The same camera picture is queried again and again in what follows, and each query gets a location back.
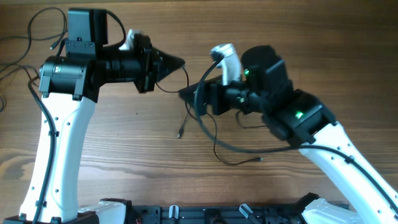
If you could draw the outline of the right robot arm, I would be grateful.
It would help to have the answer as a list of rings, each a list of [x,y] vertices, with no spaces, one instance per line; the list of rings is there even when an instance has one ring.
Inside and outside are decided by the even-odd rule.
[[[272,47],[256,46],[238,56],[223,44],[210,54],[222,75],[204,75],[179,91],[196,117],[207,106],[215,115],[231,109],[260,113],[269,131],[317,165],[353,206],[347,210],[308,194],[298,210],[306,223],[397,222],[397,192],[355,148],[335,115],[316,96],[293,87]]]

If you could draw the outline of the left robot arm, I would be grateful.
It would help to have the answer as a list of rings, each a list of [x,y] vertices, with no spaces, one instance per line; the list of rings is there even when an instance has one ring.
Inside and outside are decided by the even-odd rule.
[[[19,213],[6,223],[135,223],[131,201],[102,199],[80,208],[77,182],[83,142],[107,83],[132,82],[139,93],[184,66],[184,60],[155,48],[138,31],[108,43],[105,9],[71,8],[68,37],[40,68],[39,89],[32,96],[42,111],[34,171]]]

